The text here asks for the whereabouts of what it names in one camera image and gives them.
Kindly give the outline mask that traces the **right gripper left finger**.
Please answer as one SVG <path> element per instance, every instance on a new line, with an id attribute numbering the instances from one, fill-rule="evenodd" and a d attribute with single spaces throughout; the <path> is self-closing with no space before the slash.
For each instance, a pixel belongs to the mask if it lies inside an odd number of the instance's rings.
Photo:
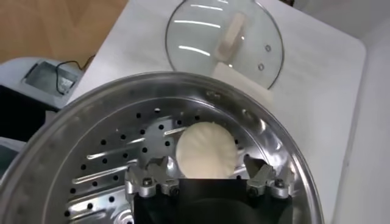
<path id="1" fill-rule="evenodd" d="M 170 197 L 178 196 L 179 180 L 168 174 L 174 163 L 170 156 L 152 158 L 144 167 L 129 164 L 125 172 L 126 199 L 151 198 L 158 192 Z"/>

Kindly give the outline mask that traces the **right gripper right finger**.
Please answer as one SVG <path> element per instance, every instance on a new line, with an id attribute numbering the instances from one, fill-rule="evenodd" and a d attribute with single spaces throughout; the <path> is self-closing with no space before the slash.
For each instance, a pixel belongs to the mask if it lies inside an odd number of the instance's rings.
<path id="1" fill-rule="evenodd" d="M 266 161 L 253 158 L 249 154 L 244 156 L 244 164 L 250 177 L 246 184 L 251 197 L 262 196 L 266 191 L 274 198 L 286 199 L 289 197 L 289 188 L 294 181 L 294 172 L 288 166 L 282 166 L 277 172 Z"/>

